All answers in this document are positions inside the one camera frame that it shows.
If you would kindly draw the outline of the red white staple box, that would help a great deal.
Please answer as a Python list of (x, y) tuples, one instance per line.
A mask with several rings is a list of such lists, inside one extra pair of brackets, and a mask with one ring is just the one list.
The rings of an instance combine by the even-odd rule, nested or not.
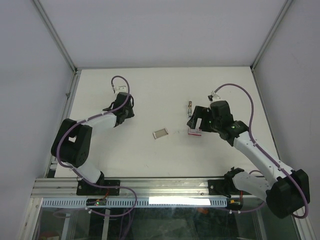
[(188, 135), (200, 137), (202, 135), (202, 131), (198, 128), (195, 128), (195, 129), (189, 128)]

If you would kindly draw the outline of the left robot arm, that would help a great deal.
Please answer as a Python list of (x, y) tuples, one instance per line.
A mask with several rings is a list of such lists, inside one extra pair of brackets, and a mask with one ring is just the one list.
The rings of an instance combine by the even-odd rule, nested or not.
[(119, 92), (108, 108), (102, 110), (94, 119), (77, 122), (66, 118), (62, 121), (51, 147), (51, 155), (60, 162), (77, 171), (78, 196), (118, 196), (119, 180), (105, 180), (105, 175), (88, 160), (91, 139), (104, 130), (121, 125), (126, 119), (134, 117), (134, 99), (131, 94)]

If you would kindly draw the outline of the white mini stapler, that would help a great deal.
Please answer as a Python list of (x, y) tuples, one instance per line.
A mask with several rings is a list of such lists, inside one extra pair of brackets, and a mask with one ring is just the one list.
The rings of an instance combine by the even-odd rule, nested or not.
[(187, 118), (188, 118), (188, 119), (191, 119), (192, 114), (193, 114), (192, 101), (189, 101), (189, 102), (188, 102), (188, 105), (187, 105)]

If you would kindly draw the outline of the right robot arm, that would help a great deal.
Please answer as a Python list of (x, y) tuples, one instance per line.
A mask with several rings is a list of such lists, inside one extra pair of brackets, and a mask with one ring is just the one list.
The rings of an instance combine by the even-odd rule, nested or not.
[(310, 187), (307, 173), (302, 169), (293, 170), (259, 147), (249, 127), (240, 120), (234, 120), (227, 101), (214, 101), (209, 107), (195, 106), (187, 126), (219, 134), (262, 173), (262, 177), (255, 177), (241, 168), (232, 168), (224, 175), (223, 195), (247, 192), (266, 203), (280, 219), (308, 207)]

